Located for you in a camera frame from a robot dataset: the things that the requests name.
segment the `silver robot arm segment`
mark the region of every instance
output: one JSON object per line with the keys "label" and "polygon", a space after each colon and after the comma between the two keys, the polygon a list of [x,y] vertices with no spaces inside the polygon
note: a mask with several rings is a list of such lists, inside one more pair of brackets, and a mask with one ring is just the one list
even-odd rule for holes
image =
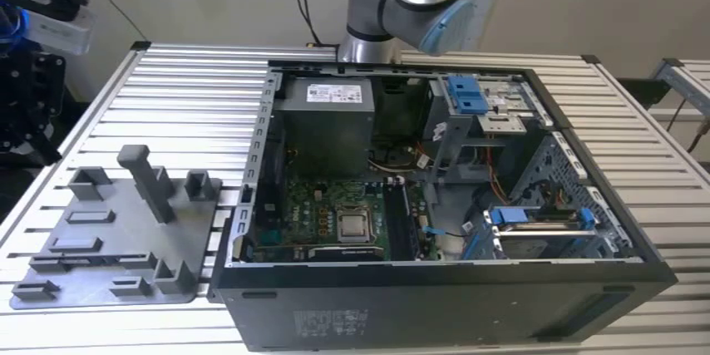
{"label": "silver robot arm segment", "polygon": [[471,0],[349,0],[339,60],[398,62],[395,38],[421,52],[442,55],[461,42],[473,14]]}

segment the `motherboard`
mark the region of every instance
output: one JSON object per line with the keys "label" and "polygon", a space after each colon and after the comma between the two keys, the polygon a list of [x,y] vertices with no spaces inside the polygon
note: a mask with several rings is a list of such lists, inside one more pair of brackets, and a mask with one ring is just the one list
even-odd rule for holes
{"label": "motherboard", "polygon": [[[402,188],[405,200],[386,203],[383,182],[302,180],[286,184],[283,219],[279,227],[258,226],[257,262],[347,261],[391,259],[391,231],[387,215],[399,214],[398,224],[429,223],[429,210],[419,184]],[[419,252],[430,249],[422,237]]]}

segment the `blue cable bundle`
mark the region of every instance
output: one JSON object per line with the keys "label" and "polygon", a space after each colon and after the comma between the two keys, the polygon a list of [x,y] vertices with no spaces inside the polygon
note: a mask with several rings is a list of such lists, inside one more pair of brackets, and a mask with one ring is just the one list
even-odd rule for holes
{"label": "blue cable bundle", "polygon": [[19,7],[14,7],[7,3],[0,4],[0,7],[3,8],[3,12],[8,18],[8,21],[12,23],[12,14],[15,14],[15,25],[10,32],[4,32],[0,35],[0,43],[8,44],[10,46],[3,50],[3,54],[7,55],[10,52],[12,52],[12,49],[18,46],[20,41],[23,40],[24,33],[27,32],[28,24],[30,24],[30,16],[27,11],[24,11]]}

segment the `blue plastic latch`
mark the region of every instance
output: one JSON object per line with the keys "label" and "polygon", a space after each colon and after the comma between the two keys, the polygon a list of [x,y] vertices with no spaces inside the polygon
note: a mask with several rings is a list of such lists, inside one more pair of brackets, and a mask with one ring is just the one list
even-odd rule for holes
{"label": "blue plastic latch", "polygon": [[503,223],[503,215],[501,214],[499,209],[494,209],[490,211],[490,221],[493,222],[493,224]]}
{"label": "blue plastic latch", "polygon": [[459,114],[485,115],[489,102],[481,93],[481,86],[473,76],[449,75],[449,93],[457,102]]}
{"label": "blue plastic latch", "polygon": [[501,216],[506,224],[525,224],[529,222],[529,216],[522,208],[502,208]]}
{"label": "blue plastic latch", "polygon": [[580,228],[592,230],[596,227],[596,215],[589,208],[580,209]]}

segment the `metal rail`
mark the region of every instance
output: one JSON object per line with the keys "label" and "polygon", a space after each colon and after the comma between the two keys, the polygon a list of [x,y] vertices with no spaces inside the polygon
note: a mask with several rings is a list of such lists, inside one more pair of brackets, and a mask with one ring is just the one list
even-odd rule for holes
{"label": "metal rail", "polygon": [[[0,225],[0,349],[247,352],[226,308],[207,302],[206,292],[221,227],[239,196],[267,60],[333,58],[333,50],[301,48],[154,44],[131,52],[70,135],[63,162],[40,174]],[[482,53],[433,58],[406,52],[403,62],[535,70],[681,282],[580,346],[385,353],[710,353],[710,178],[604,67],[580,57]],[[178,305],[15,311],[10,291],[70,202],[74,169],[103,165],[110,176],[128,177],[115,163],[126,143],[150,145],[151,164],[171,174],[202,168],[226,181],[200,296]]]}
{"label": "metal rail", "polygon": [[710,61],[666,59],[654,78],[682,94],[704,116],[710,116]]}

